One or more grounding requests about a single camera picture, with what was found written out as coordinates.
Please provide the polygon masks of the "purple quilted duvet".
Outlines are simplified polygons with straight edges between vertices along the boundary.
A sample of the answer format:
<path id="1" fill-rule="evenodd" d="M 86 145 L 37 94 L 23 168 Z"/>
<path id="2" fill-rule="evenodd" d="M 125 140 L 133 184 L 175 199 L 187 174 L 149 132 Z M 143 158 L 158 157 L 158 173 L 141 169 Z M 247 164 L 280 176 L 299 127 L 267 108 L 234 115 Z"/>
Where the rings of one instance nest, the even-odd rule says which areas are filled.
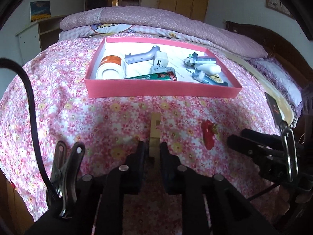
<path id="1" fill-rule="evenodd" d="M 63 31 L 100 23 L 132 24 L 172 30 L 200 40 L 209 41 L 218 48 L 245 58 L 266 58 L 267 52 L 249 37 L 229 32 L 175 12 L 150 7 L 103 7 L 75 13 L 60 23 Z"/>

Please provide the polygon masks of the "white bedside shelf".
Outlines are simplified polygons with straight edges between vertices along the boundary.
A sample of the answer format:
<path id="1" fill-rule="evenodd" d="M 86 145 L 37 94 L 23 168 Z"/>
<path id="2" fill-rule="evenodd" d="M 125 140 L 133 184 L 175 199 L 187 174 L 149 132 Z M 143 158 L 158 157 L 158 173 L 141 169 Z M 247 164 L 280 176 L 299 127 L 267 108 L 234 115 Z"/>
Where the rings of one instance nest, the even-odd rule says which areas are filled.
<path id="1" fill-rule="evenodd" d="M 65 17 L 61 15 L 32 22 L 15 34 L 19 41 L 23 65 L 59 40 L 62 31 L 60 23 Z"/>

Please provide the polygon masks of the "silver metal clamp left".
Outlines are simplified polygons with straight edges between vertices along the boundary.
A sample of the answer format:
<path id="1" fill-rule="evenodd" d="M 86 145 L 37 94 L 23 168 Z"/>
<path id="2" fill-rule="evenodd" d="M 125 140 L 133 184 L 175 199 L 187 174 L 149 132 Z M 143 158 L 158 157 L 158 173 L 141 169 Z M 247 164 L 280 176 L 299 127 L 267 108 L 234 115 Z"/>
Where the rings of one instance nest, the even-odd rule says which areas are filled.
<path id="1" fill-rule="evenodd" d="M 85 154 L 82 142 L 74 143 L 70 155 L 67 155 L 66 144 L 56 144 L 50 176 L 52 189 L 46 191 L 46 202 L 49 209 L 55 209 L 58 216 L 71 218 L 77 202 L 76 182 Z"/>

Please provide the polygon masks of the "white orange tape roll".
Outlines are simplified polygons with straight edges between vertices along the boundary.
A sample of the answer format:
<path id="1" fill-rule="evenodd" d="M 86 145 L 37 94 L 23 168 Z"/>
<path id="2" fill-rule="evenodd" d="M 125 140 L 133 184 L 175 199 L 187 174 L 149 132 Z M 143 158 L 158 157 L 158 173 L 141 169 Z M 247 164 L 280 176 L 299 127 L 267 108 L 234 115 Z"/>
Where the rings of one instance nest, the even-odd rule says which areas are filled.
<path id="1" fill-rule="evenodd" d="M 122 58 L 115 55 L 104 57 L 97 69 L 98 80 L 122 80 L 126 76 L 126 65 Z"/>

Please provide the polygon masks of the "white usb charger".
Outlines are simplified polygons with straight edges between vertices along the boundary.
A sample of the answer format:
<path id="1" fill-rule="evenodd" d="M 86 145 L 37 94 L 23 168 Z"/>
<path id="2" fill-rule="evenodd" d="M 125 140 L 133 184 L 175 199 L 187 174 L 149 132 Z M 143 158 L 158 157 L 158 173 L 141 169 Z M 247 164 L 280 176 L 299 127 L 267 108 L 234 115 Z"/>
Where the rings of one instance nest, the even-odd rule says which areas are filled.
<path id="1" fill-rule="evenodd" d="M 168 66 L 168 55 L 166 52 L 157 51 L 154 56 L 153 65 L 158 67 Z"/>

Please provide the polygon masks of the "white oval case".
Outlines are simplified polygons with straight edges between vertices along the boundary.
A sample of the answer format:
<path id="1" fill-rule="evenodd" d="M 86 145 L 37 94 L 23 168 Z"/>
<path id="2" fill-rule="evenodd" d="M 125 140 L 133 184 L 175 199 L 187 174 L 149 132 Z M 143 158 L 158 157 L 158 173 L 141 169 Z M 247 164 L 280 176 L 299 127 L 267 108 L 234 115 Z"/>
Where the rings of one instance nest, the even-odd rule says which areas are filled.
<path id="1" fill-rule="evenodd" d="M 217 64 L 195 64 L 196 70 L 202 71 L 207 75 L 216 75 L 221 73 L 222 69 Z"/>

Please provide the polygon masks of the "red strawberry charm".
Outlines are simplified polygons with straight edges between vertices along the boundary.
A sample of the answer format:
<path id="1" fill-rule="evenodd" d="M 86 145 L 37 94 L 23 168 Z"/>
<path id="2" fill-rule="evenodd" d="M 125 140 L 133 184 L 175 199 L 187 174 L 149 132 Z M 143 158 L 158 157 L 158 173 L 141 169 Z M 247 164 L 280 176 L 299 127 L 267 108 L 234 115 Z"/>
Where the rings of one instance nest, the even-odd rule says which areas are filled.
<path id="1" fill-rule="evenodd" d="M 215 135 L 217 134 L 217 124 L 210 120 L 203 120 L 201 123 L 203 141 L 205 148 L 209 151 L 215 146 Z"/>

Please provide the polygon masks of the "silver metal clamp right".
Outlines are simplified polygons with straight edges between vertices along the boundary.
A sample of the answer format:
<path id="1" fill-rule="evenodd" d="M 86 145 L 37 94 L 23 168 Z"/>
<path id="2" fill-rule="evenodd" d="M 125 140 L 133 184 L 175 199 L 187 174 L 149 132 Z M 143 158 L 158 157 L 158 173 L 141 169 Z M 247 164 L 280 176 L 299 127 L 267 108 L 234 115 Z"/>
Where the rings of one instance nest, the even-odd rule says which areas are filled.
<path id="1" fill-rule="evenodd" d="M 294 140 L 293 130 L 288 126 L 286 121 L 281 121 L 279 124 L 281 141 L 285 152 L 286 166 L 288 171 L 289 181 L 292 182 L 298 175 L 297 149 Z"/>

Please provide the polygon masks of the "pink floral bed sheet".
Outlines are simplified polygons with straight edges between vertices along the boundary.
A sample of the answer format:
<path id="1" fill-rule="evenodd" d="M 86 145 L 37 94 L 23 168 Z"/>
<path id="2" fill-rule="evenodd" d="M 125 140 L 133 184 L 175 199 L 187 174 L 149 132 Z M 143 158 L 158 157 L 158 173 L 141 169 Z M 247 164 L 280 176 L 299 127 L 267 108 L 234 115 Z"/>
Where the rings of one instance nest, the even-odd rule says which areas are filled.
<path id="1" fill-rule="evenodd" d="M 258 175 L 251 159 L 227 148 L 231 134 L 244 128 L 278 134 L 267 105 L 265 89 L 235 61 L 214 48 L 215 54 L 242 86 L 234 99 L 206 97 L 89 98 L 85 73 L 104 38 L 58 42 L 24 65 L 36 103 L 42 158 L 50 177 L 57 141 L 68 147 L 86 145 L 80 174 L 101 176 L 121 165 L 137 142 L 148 141 L 151 114 L 161 113 L 161 141 L 182 164 L 205 176 L 223 174 L 244 197 L 271 185 Z M 214 123 L 215 146 L 207 150 L 202 120 Z M 15 77 L 1 99 L 1 169 L 37 221 L 47 210 L 46 187 L 33 151 L 28 101 L 23 83 Z M 127 196 L 124 234 L 181 234 L 180 196 L 166 196 L 160 186 L 144 184 L 143 200 Z"/>

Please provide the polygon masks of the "black smartphone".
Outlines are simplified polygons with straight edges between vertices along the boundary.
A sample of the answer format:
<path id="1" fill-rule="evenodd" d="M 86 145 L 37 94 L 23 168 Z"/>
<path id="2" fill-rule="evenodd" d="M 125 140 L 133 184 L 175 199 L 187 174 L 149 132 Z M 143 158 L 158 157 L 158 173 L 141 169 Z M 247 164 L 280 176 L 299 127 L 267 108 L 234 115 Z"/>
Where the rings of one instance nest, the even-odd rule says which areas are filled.
<path id="1" fill-rule="evenodd" d="M 267 100 L 267 104 L 270 108 L 272 117 L 274 119 L 275 126 L 279 128 L 279 125 L 283 121 L 283 118 L 282 118 L 280 109 L 278 107 L 277 101 L 268 93 L 265 92 L 264 94 Z"/>

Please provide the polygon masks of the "blue correction tape dispenser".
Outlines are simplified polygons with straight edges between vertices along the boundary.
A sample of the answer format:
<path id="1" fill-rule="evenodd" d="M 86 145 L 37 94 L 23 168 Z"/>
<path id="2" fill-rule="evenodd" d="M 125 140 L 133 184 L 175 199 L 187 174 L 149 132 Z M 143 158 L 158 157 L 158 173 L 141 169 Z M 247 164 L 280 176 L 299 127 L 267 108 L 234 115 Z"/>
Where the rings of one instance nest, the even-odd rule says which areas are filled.
<path id="1" fill-rule="evenodd" d="M 200 61 L 199 64 L 216 64 L 217 62 L 216 58 L 211 57 L 198 57 L 198 60 Z"/>

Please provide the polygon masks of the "pink shallow cardboard box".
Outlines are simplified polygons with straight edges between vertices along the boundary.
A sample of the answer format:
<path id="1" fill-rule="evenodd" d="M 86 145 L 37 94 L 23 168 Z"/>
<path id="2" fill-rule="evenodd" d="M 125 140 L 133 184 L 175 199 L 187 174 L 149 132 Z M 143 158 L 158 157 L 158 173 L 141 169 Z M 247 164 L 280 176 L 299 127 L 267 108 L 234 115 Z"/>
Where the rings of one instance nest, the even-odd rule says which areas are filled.
<path id="1" fill-rule="evenodd" d="M 125 55 L 145 53 L 153 46 L 168 55 L 168 66 L 175 69 L 176 81 L 134 80 L 127 78 L 150 74 L 153 60 L 127 64 Z M 192 78 L 198 73 L 194 66 L 186 66 L 184 60 L 193 53 L 198 57 L 216 58 L 222 69 L 218 75 L 228 87 L 203 84 Z M 95 78 L 101 60 L 109 55 L 122 58 L 126 65 L 126 76 L 122 80 L 98 80 Z M 91 98 L 132 97 L 132 96 L 195 96 L 235 98 L 242 86 L 227 67 L 207 48 L 170 39 L 144 37 L 107 37 L 98 47 L 85 76 L 88 94 Z"/>

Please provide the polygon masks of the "green toy figure keychain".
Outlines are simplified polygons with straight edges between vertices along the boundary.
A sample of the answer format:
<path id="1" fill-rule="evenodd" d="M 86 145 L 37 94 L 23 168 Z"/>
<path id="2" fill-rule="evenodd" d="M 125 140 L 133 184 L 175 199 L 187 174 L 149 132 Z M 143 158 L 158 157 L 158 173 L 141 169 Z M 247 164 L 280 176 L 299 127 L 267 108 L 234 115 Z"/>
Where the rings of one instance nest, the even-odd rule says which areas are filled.
<path id="1" fill-rule="evenodd" d="M 184 64 L 186 66 L 194 66 L 199 63 L 200 61 L 198 60 L 198 54 L 196 54 L 195 52 L 192 55 L 189 54 L 189 56 L 184 60 Z"/>

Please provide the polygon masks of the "wooden puzzle block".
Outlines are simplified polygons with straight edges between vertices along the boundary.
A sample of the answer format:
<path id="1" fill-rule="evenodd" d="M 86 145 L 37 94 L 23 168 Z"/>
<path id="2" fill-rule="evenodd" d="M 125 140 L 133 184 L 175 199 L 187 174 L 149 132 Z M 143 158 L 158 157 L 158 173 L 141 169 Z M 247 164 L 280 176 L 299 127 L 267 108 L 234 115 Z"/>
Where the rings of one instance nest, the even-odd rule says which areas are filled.
<path id="1" fill-rule="evenodd" d="M 149 151 L 150 157 L 154 158 L 155 163 L 160 158 L 160 138 L 161 138 L 161 114 L 153 112 L 151 114 Z"/>

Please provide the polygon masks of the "framed wall picture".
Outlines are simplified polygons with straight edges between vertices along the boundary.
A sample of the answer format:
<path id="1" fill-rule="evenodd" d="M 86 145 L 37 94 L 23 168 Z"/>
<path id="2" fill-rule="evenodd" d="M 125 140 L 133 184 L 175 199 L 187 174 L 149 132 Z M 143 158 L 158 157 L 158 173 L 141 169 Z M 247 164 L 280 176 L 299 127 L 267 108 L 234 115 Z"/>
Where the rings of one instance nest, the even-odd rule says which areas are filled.
<path id="1" fill-rule="evenodd" d="M 265 6 L 271 10 L 275 10 L 276 12 L 279 12 L 281 14 L 288 16 L 289 18 L 294 19 L 291 12 L 280 0 L 266 0 Z"/>

